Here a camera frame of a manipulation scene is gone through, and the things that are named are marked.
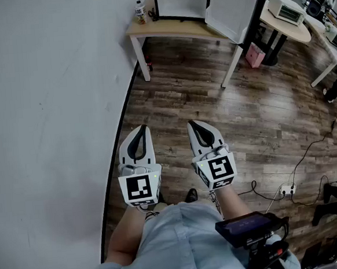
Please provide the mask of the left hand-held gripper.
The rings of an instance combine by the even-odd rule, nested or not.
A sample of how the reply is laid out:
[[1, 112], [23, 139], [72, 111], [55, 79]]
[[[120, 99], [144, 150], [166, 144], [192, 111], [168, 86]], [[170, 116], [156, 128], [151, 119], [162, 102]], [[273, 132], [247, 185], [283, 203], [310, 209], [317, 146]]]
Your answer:
[[147, 125], [135, 128], [121, 143], [119, 162], [118, 181], [125, 203], [141, 209], [157, 204], [162, 166], [155, 164], [154, 146]]

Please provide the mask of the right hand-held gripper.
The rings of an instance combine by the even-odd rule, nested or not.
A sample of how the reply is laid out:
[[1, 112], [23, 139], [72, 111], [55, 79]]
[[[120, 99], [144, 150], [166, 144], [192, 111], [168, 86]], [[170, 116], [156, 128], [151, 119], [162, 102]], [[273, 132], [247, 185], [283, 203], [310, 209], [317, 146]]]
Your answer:
[[[214, 126], [200, 121], [188, 121], [188, 137], [194, 157], [192, 165], [208, 190], [230, 186], [237, 175], [233, 153], [224, 144], [224, 138]], [[206, 148], [213, 149], [204, 154]]]

